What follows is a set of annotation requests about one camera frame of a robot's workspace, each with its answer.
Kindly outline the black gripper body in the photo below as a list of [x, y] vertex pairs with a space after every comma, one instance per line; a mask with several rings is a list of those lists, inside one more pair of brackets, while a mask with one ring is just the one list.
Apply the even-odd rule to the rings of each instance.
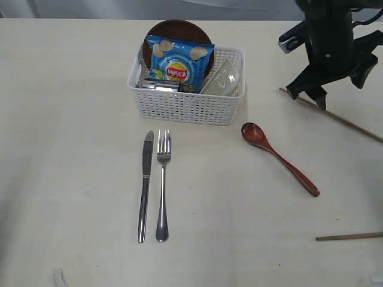
[[363, 88], [371, 70], [378, 64], [373, 50], [382, 45], [382, 32], [353, 38], [353, 32], [320, 32], [307, 36], [304, 43], [309, 65], [289, 85], [299, 86], [312, 100], [318, 89], [344, 78], [354, 86]]

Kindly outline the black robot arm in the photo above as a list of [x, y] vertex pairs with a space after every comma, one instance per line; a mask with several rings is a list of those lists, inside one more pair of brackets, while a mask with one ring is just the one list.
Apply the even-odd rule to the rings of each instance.
[[297, 1], [305, 19], [278, 39], [281, 50], [288, 54], [304, 45], [308, 66], [286, 86], [297, 99], [306, 93], [325, 110], [327, 92], [323, 85], [350, 78], [363, 88], [378, 58], [374, 49], [382, 45], [382, 31], [354, 38], [353, 29], [369, 25], [382, 16], [382, 1]]

